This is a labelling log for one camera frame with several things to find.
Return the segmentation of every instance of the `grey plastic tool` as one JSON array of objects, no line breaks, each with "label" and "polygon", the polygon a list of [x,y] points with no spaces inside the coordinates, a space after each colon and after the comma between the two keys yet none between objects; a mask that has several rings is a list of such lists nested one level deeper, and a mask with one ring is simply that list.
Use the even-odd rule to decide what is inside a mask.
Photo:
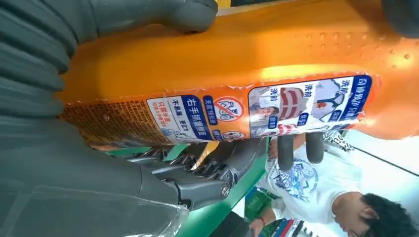
[{"label": "grey plastic tool", "polygon": [[322,162],[324,155],[323,132],[307,133],[305,142],[308,161],[312,164]]},{"label": "grey plastic tool", "polygon": [[[158,233],[167,227],[175,218],[170,208],[153,209],[135,200],[176,205],[183,197],[179,188],[160,180],[146,164],[89,148],[75,127],[56,118],[64,105],[54,93],[64,89],[59,74],[68,70],[79,44],[149,23],[202,32],[216,12],[214,0],[1,1],[0,237],[115,237]],[[202,182],[201,177],[189,178]],[[133,197],[128,198],[133,203],[124,198],[101,202],[101,195],[90,196],[98,200],[89,199],[89,205],[71,195],[61,201],[31,201],[44,188]],[[135,225],[130,220],[117,225],[120,214],[127,213]],[[149,221],[151,213],[156,221]]]},{"label": "grey plastic tool", "polygon": [[419,1],[382,0],[382,8],[390,25],[399,34],[419,38]]},{"label": "grey plastic tool", "polygon": [[[324,143],[323,133],[314,132],[305,135],[307,159],[313,164],[323,160]],[[278,165],[282,171],[288,171],[294,161],[294,135],[278,137]]]},{"label": "grey plastic tool", "polygon": [[288,171],[294,162],[294,135],[280,136],[277,140],[279,169]]}]

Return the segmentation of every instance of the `orange plastic bottle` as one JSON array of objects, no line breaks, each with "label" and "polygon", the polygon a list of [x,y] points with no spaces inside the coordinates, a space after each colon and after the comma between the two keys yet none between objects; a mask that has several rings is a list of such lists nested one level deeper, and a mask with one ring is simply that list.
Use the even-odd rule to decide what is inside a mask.
[{"label": "orange plastic bottle", "polygon": [[[62,118],[93,143],[338,128],[401,139],[419,134],[418,58],[419,41],[391,29],[379,0],[297,0],[218,16],[202,34],[149,26],[88,43],[58,96],[68,103]],[[178,110],[173,98],[184,99],[183,107]],[[185,118],[195,140],[177,140],[185,132],[178,118],[185,115],[176,113],[193,110],[187,104],[194,98],[204,130],[193,125],[191,112]],[[295,98],[292,106],[284,102]],[[317,120],[308,126],[306,116],[327,127]],[[268,128],[255,131],[261,124]],[[200,131],[210,135],[200,137]]]}]

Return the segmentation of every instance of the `person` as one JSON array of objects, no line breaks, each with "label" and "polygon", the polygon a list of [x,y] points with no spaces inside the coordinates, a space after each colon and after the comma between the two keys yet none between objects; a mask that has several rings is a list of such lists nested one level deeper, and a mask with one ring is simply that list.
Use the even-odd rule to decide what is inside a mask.
[{"label": "person", "polygon": [[258,107],[252,106],[250,108],[250,111],[251,111],[251,116],[261,115],[261,116],[264,116],[265,118],[272,115],[277,115],[279,113],[278,107],[275,107],[275,106],[270,106],[266,108],[261,108],[260,106]]},{"label": "person", "polygon": [[304,135],[294,140],[294,163],[282,172],[277,163],[276,140],[269,146],[267,173],[260,188],[279,196],[250,227],[254,236],[279,219],[310,223],[337,222],[349,237],[413,237],[418,233],[407,211],[397,203],[374,194],[362,194],[362,169],[352,146],[338,132],[324,135],[325,153],[320,164],[310,164]]}]

